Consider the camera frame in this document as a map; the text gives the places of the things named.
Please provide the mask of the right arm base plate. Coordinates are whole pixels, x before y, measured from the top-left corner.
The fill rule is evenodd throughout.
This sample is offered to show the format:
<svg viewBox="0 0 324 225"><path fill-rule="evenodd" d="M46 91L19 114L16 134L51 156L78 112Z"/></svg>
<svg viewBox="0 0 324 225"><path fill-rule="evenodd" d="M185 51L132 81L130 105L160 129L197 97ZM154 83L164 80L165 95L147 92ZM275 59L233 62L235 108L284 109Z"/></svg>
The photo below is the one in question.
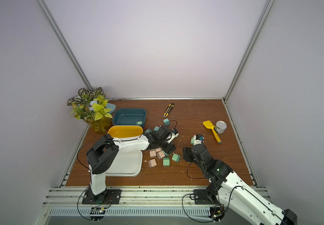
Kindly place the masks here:
<svg viewBox="0 0 324 225"><path fill-rule="evenodd" d="M218 204L216 193L207 189L195 189L193 199L196 205Z"/></svg>

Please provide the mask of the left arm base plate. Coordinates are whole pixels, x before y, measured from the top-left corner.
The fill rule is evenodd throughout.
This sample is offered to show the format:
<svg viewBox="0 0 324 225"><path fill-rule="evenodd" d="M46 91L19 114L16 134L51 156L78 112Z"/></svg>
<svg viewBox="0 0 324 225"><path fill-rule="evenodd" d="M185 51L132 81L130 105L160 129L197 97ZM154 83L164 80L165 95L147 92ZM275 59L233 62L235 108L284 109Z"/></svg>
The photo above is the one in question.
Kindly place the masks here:
<svg viewBox="0 0 324 225"><path fill-rule="evenodd" d="M121 189L106 189L102 193L94 195L88 188L82 195L82 204L119 204L121 192Z"/></svg>

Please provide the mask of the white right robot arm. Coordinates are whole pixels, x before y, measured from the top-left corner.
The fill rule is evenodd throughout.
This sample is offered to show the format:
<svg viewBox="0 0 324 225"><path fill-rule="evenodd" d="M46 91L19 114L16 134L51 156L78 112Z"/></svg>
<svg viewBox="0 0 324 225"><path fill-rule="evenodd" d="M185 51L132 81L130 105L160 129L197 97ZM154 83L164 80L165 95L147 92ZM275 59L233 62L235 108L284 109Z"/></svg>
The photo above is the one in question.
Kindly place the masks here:
<svg viewBox="0 0 324 225"><path fill-rule="evenodd" d="M206 189L195 189L195 204L210 204L213 222L222 220L232 210L252 225L296 225L297 215L281 209L246 184L234 170L219 159L214 159L207 147L197 144L183 148L183 159L194 163L209 181Z"/></svg>

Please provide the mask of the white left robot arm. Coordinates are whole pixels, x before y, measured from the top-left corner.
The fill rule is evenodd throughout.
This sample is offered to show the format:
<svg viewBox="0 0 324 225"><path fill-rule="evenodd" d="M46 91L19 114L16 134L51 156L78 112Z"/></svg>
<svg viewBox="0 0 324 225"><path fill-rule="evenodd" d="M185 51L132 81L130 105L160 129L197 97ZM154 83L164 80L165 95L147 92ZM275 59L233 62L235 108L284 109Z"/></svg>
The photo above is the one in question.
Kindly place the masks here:
<svg viewBox="0 0 324 225"><path fill-rule="evenodd" d="M160 126L140 135L117 138L106 134L87 152L92 196L104 195L106 177L136 177L142 169L143 151L161 149L170 154L176 147L172 141L179 136L177 129Z"/></svg>

